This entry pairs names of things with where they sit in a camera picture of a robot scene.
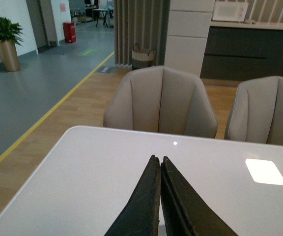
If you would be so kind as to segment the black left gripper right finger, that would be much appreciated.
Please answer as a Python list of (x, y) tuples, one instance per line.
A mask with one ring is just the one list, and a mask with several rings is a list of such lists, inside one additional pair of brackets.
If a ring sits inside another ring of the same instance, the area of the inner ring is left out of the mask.
[(168, 236), (237, 235), (200, 197), (172, 161), (161, 164), (161, 203)]

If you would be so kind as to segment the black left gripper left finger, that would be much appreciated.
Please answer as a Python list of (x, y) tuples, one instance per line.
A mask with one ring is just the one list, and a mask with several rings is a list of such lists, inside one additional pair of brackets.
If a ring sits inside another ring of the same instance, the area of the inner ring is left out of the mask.
[(105, 235), (156, 236), (159, 227), (160, 196), (160, 161), (152, 155), (129, 201)]

